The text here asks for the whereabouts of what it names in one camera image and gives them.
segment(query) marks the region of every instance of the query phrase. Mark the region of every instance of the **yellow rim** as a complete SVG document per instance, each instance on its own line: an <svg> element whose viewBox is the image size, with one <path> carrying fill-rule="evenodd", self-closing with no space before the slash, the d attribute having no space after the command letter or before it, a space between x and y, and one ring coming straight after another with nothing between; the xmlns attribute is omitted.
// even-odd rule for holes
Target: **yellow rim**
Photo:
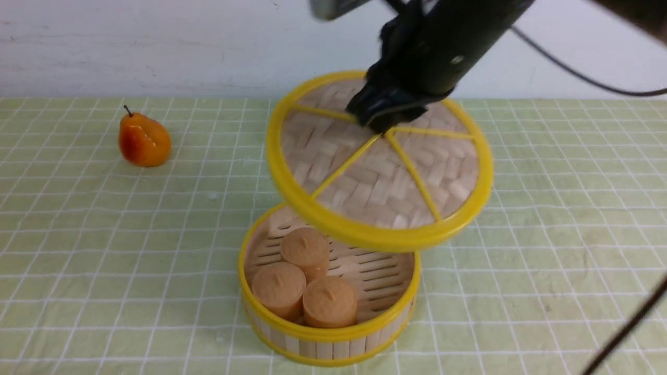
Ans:
<svg viewBox="0 0 667 375"><path fill-rule="evenodd" d="M358 155L348 159L346 165L336 171L336 176L328 178L314 194L308 194L296 183L287 166L281 147L281 133L283 129L283 121L291 110L300 109L318 115L348 121L351 119L351 116L346 113L338 113L298 105L298 99L321 85L345 79L361 79L363 77L363 71L344 71L316 77L315 79L306 81L299 87L295 88L278 103L269 119L269 127L266 133L267 162L269 164L273 182L287 205L293 208L302 219L323 233L346 244L392 253L416 252L438 245L460 232L461 229L468 225L481 212L491 194L493 183L493 161L486 138L473 119L454 101L445 99L442 103L452 111L456 117L458 117L464 126L466 126L469 135L405 127L401 127L400 129L399 127L396 127L386 134L386 139L389 140L404 162L406 161L406 156L402 152L398 142L396 142L393 137L393 134L399 131L469 138L474 142L477 156L480 161L480 173L477 186L463 206L454 215L441 220L436 220L432 225L405 230L377 228L346 218L333 211L329 211L317 202L317 194L321 192L328 183L333 181L335 177L341 174L346 165L352 164ZM369 143L366 143L362 149L369 146ZM434 217L438 219L440 215L436 214L437 211L432 203L430 194L424 191L425 189L421 177L415 175L416 172L411 170L413 168L411 168L412 164L410 162L408 162L406 166L411 174L413 174L413 178L418 187L422 190L422 195L424 195L424 199L434 213Z"/></svg>
<svg viewBox="0 0 667 375"><path fill-rule="evenodd" d="M363 362L369 358L372 358L374 356L377 356L379 353L382 353L386 348L389 347L389 345L393 344L394 341L398 338L398 336L401 335L403 330L406 329L406 326L408 326L408 323L412 319L412 314L414 313L415 310L415 305L412 304L410 307L410 311L408 312L408 317L405 322L401 324L401 326L398 328L396 333L391 335L386 342L383 342L380 346L377 348L371 350L370 352L364 353L361 356L356 356L356 357L351 357L351 358L345 358L341 360L318 360L314 358L306 358L304 356L300 356L291 352L288 352L287 350L284 350L283 348L280 348L279 346L275 345L273 342L268 340L262 333L261 330L255 324L250 321L250 326L252 327L253 331L255 331L255 334L259 337L259 339L266 344L269 348L271 348L273 351L276 353L280 354L281 356L293 360L294 362L299 362L301 364L307 364L310 366L318 366L318 367L342 367L342 366L349 366L352 364L356 364L359 362Z"/></svg>
<svg viewBox="0 0 667 375"><path fill-rule="evenodd" d="M301 340L307 341L327 341L327 342L338 342L338 341L348 341L355 340L356 338L361 338L368 336L378 330L381 330L387 324L389 324L394 318L400 315L405 307L412 301L413 297L417 295L417 290L420 283L420 270L422 268L422 261L419 253L414 254L414 272L412 274L412 280L406 292L399 298L391 308L383 312L379 316L368 320L367 322L357 324L356 326L347 327L347 328L332 328L332 329L321 329L321 328L312 328L301 326L292 322L288 322L282 318L278 318L276 315L272 314L267 308L265 308L257 298L252 294L250 286L245 278L245 255L247 252L248 245L250 245L250 239L252 235L257 230L257 227L266 220L269 215L283 207L284 204L278 205L273 209L266 212L259 218L252 228L246 233L245 238L243 239L243 245L241 251L239 252L239 258L237 261L237 271L239 275L239 284L241 286L241 295L243 299L250 305L252 310L259 316L260 319L265 321L269 326L275 328L281 332L285 332L290 336Z"/></svg>

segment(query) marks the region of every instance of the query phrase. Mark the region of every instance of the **black cable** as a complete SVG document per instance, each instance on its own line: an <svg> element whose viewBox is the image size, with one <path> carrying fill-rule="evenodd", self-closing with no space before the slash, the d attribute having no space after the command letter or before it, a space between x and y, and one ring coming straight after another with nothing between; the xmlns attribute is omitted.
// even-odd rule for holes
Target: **black cable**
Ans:
<svg viewBox="0 0 667 375"><path fill-rule="evenodd" d="M590 83L593 86L599 87L600 89L603 89L603 90L606 90L606 91L611 91L612 93L617 93L617 94L620 94L620 95L636 96L636 97L650 97L650 96L659 96L659 95L667 94L667 87L665 87L664 89L653 90L653 91L627 91L627 90L618 89L616 87L612 87L612 86L609 86L609 85L605 85L604 83L600 83L598 81L595 81L595 80L593 80L589 77L586 77L585 75L577 72L576 70L567 66L565 63L561 62L560 60L556 59L550 53L545 51L544 48L540 47L537 43L535 43L532 39L530 39L526 34L524 34L523 31L518 29L516 26L512 27L512 31L520 39L525 41L528 45L530 45L530 47L533 47L537 52L539 52L546 59L550 60L552 63L558 65L562 69L565 69L568 73L576 76L577 78L582 79L582 80Z"/></svg>
<svg viewBox="0 0 667 375"><path fill-rule="evenodd" d="M611 354L620 344L625 340L628 335L632 332L633 329L637 327L639 323L648 315L651 310L658 304L660 299L667 292L667 275L662 280L660 285L656 290L651 294L651 297L644 302L644 304L637 310L632 319L623 326L623 328L614 335L614 337L609 340L609 342L602 348L598 355L591 361L591 363L586 367L586 370L582 372L582 375L592 375L604 362L604 360Z"/></svg>

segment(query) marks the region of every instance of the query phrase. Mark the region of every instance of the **yellow lid spoke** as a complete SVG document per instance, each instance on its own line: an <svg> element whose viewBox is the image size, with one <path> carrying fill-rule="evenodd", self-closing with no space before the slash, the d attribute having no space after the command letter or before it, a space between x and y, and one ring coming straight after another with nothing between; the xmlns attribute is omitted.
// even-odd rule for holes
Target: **yellow lid spoke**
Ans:
<svg viewBox="0 0 667 375"><path fill-rule="evenodd" d="M312 193L312 197L316 198L318 195L320 195L320 193L322 193L324 189L327 188L327 186L331 185L331 183L334 182L334 180L337 179L341 174L343 174L347 168L354 164L354 162L357 161L364 154L364 152L366 152L366 150L368 150L371 145L379 138L379 135L375 135L367 140L361 147L359 147L359 149L355 151L352 156L345 160L345 162L343 162L337 170L333 171L333 173L327 177L327 179L325 179L324 182L322 182L322 184L317 187L317 189L315 189L315 191Z"/></svg>
<svg viewBox="0 0 667 375"><path fill-rule="evenodd" d="M414 179L415 184L421 191L422 196L426 201L426 205L428 206L429 210L431 210L433 218L437 222L442 220L442 218L440 217L440 211L438 211L438 207L433 202L433 197L431 196L431 193L428 191L428 189L426 189L426 184L424 184L424 181L422 180L422 177L419 175L419 172L415 168L414 164L412 164L412 161L410 160L406 152L403 150L400 143L398 143L398 141L396 140L396 137L394 137L394 132L392 130L389 130L387 133L385 133L385 138L387 139L389 144L392 145L394 151L396 151L398 156L403 161L403 164L405 164L406 169L408 170L408 172L412 176L412 179Z"/></svg>
<svg viewBox="0 0 667 375"><path fill-rule="evenodd" d="M295 110L295 111L304 111L304 112L312 113L314 115L331 117L333 119L338 119L338 120L342 120L342 121L357 122L352 115L349 115L349 114L344 113L344 112L336 112L336 111L330 111L328 109L307 107L305 105L296 104L296 103L292 105L292 109Z"/></svg>

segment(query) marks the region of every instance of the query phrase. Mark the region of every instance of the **woven bamboo lid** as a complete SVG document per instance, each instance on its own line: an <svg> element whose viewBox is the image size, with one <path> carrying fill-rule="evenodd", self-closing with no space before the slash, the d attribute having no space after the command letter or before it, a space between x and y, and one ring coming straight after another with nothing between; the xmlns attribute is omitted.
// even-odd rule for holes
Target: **woven bamboo lid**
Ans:
<svg viewBox="0 0 667 375"><path fill-rule="evenodd" d="M279 103L267 133L276 186L299 215L341 241L389 252L436 245L484 206L488 144L449 100L375 135L344 112L363 85L361 72L337 73Z"/></svg>

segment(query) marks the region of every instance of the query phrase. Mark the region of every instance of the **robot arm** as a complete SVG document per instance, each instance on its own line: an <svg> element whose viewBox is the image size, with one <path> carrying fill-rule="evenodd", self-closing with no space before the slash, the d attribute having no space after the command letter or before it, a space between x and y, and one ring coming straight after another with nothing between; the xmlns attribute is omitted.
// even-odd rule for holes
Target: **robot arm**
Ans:
<svg viewBox="0 0 667 375"><path fill-rule="evenodd" d="M315 17L332 20L369 0L310 0ZM595 0L667 44L667 1ZM386 0L398 15L381 32L380 59L346 110L384 133L421 116L524 14L534 0Z"/></svg>

